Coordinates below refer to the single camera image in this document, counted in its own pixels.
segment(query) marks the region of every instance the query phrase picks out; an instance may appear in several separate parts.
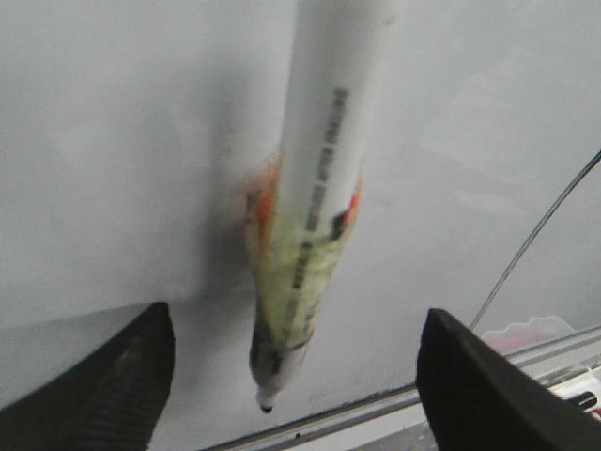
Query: white surface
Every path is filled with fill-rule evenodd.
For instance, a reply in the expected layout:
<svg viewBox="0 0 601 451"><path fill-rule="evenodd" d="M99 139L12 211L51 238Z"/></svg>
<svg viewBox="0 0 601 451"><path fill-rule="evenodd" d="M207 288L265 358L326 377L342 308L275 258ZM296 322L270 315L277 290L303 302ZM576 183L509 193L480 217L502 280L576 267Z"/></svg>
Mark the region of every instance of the white surface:
<svg viewBox="0 0 601 451"><path fill-rule="evenodd" d="M157 299L172 305L177 369L152 451L193 451L407 383L426 308L470 321L601 143L597 1L409 2L359 222L303 372L266 416L247 369L254 288L239 221L248 180L278 146L293 7L2 2L0 335L14 337L0 340L2 405L141 307L83 315ZM601 322L597 171L481 332L530 316ZM25 337L37 338L28 348Z"/></svg>

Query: gray wall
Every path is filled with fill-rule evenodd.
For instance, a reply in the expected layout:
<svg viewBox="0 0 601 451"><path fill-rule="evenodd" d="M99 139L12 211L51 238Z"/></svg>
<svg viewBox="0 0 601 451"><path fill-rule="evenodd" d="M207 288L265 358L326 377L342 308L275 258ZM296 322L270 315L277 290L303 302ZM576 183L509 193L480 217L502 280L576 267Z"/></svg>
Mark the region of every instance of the gray wall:
<svg viewBox="0 0 601 451"><path fill-rule="evenodd" d="M425 311L470 321L601 143L595 0L408 1L364 198L299 380L266 416L247 370L245 190L277 149L294 2L4 0L0 405L155 300L173 395L151 450L191 451L409 383ZM601 173L479 326L601 322Z"/></svg>

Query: cable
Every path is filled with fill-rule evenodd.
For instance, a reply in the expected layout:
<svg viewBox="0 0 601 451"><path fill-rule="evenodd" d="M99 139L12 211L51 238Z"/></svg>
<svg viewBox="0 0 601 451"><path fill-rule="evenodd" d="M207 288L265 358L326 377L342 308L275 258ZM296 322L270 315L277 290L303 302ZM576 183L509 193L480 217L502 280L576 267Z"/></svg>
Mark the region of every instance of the cable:
<svg viewBox="0 0 601 451"><path fill-rule="evenodd" d="M490 291L490 294L488 294L488 297L486 298L485 303L483 303L482 307L480 307L480 310L478 311L476 317L471 322L470 330L473 330L473 328L476 327L476 325L478 324L478 322L480 321L480 319L482 318L484 313L486 313L486 310L492 304L493 300L495 299L495 296L497 296L497 293L501 289L502 285L505 283L505 281L511 274L511 271L514 270L514 267L516 266L518 261L522 258L522 256L526 252L526 250L530 247L530 245L532 244L532 242L538 235L538 232L540 232L541 229L547 224L548 220L551 218L551 216L553 216L553 213L555 213L555 211L562 204L562 202L565 200L565 198L567 196L569 196L570 193L572 193L574 188L577 187L577 185L582 181L582 179L584 179L586 177L586 175L589 172L591 172L591 170L595 167L595 165L597 163L599 163L599 160L601 160L601 150L599 150L599 152L586 164L586 166L584 166L582 168L582 170L574 177L574 179L570 182L570 184L565 187L565 189L560 194L560 196L557 198L557 200L555 202L553 202L553 205L551 205L551 207L547 210L545 215L538 222L538 224L536 225L534 230L530 233L528 238L522 243L521 247L519 248L517 253L514 255L512 260L509 262L509 265L507 265L507 268L505 268L505 271L503 272L503 274L497 281L497 284L495 285L495 287L492 288L492 291Z"/></svg>

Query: white wall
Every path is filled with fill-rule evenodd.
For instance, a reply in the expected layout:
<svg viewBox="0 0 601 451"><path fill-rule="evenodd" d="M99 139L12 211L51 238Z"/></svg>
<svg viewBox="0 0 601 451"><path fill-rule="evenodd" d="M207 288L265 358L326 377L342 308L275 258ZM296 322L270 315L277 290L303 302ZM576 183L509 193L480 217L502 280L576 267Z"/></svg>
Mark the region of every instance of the white wall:
<svg viewBox="0 0 601 451"><path fill-rule="evenodd" d="M408 383L427 307L470 321L601 143L597 1L408 1L359 223L302 375L266 416L240 221L278 146L293 23L287 0L2 2L0 405L159 299L177 369L153 451ZM481 332L601 321L600 190L593 172Z"/></svg>

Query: black wire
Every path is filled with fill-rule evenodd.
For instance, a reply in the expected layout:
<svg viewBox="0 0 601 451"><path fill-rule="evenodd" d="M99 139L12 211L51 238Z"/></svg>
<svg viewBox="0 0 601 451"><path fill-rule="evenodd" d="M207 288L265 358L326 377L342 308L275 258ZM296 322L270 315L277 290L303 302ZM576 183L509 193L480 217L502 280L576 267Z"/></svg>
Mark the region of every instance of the black wire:
<svg viewBox="0 0 601 451"><path fill-rule="evenodd" d="M557 200L555 202L553 202L553 205L551 205L551 207L547 210L545 215L538 222L538 224L536 225L534 230L531 232L531 234L528 236L528 238L522 243L522 245L519 248L519 250L517 251L517 253L514 255L512 260L509 262L509 265L507 265L507 268L505 268L505 271L503 272L503 274L501 274L501 277L497 281L497 284L495 285L495 287L492 288L492 291L490 291L490 293L488 294L488 297L486 298L485 303L482 304L482 307L480 307L480 310L478 310L476 317L471 322L470 330L473 330L473 328L476 327L476 325L478 324L478 322L480 321L480 319L482 318L484 313L486 313L486 310L492 304L493 300L495 299L495 296L497 296L497 293L501 289L502 285L505 283L505 281L509 277L509 274L511 274L511 271L514 270L514 267L516 266L518 261L522 258L522 256L526 252L526 250L530 247L530 245L536 238L536 235L538 235L538 232L541 231L541 229L545 226L545 224L548 222L548 220L551 218L551 216L553 216L553 213L562 204L562 202L565 200L565 198L567 196L569 196L570 193L572 193L574 188L576 188L576 186L582 181L582 179L584 179L584 177L589 172L591 172L591 170L595 167L595 165L597 163L599 163L599 160L601 160L601 150L599 150L599 152L586 164L586 166L584 166L582 168L582 170L574 177L574 179L570 182L570 184L565 187L565 189L560 194L560 196L557 198Z"/></svg>

